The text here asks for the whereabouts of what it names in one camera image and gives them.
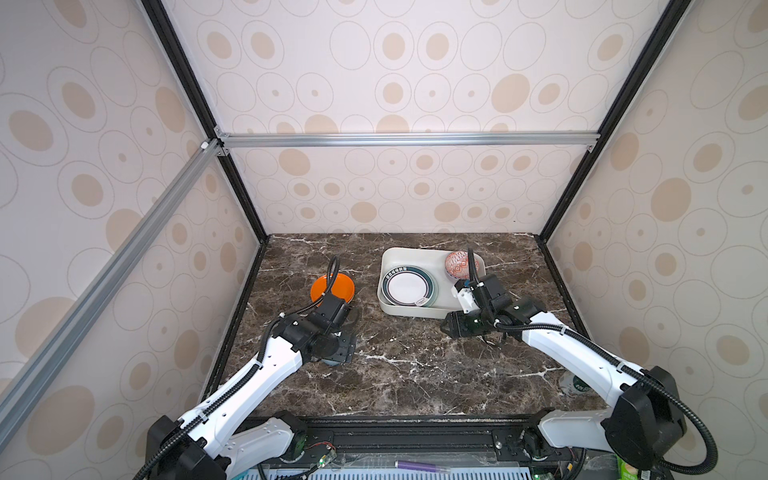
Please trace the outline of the purple bowl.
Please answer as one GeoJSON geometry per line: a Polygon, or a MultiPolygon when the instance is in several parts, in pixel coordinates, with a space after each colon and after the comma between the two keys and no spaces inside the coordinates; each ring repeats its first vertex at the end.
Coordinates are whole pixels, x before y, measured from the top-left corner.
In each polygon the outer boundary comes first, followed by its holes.
{"type": "MultiPolygon", "coordinates": [[[[474,254],[474,261],[477,277],[484,276],[486,273],[484,260],[480,255],[474,254]]],[[[469,280],[468,253],[466,251],[450,252],[445,258],[444,268],[446,274],[456,280],[469,280]]]]}

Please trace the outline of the orange sunburst patterned plate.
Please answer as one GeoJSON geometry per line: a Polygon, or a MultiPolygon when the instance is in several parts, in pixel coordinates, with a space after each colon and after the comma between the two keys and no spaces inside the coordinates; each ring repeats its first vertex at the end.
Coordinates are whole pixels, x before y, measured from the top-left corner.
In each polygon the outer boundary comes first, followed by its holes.
{"type": "Polygon", "coordinates": [[[403,265],[394,267],[384,274],[381,291],[389,304],[402,307],[429,307],[437,299],[438,285],[423,268],[403,265]]]}

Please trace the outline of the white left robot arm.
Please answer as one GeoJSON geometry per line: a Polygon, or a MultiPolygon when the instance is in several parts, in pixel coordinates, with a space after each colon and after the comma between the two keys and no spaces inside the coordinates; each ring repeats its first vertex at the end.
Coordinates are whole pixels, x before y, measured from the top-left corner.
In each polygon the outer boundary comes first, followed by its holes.
{"type": "Polygon", "coordinates": [[[239,428],[284,380],[311,362],[350,362],[354,330],[345,312],[281,314],[267,327],[257,354],[229,381],[177,420],[149,429],[138,479],[235,479],[257,464],[301,446],[306,427],[281,411],[257,427],[239,428]]]}

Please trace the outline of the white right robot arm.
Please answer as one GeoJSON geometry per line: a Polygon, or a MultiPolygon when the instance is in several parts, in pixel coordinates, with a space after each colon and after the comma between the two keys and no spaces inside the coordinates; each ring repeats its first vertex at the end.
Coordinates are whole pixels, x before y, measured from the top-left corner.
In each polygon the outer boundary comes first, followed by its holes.
{"type": "Polygon", "coordinates": [[[666,469],[685,475],[706,474],[718,463],[712,433],[680,399],[669,372],[661,367],[643,369],[611,354],[537,302],[513,304],[496,313],[451,312],[440,329],[453,339],[493,332],[513,337],[554,359],[603,399],[604,410],[544,415],[537,428],[552,447],[612,451],[638,470],[666,469]],[[665,460],[689,426],[703,440],[704,459],[694,465],[665,460]]]}

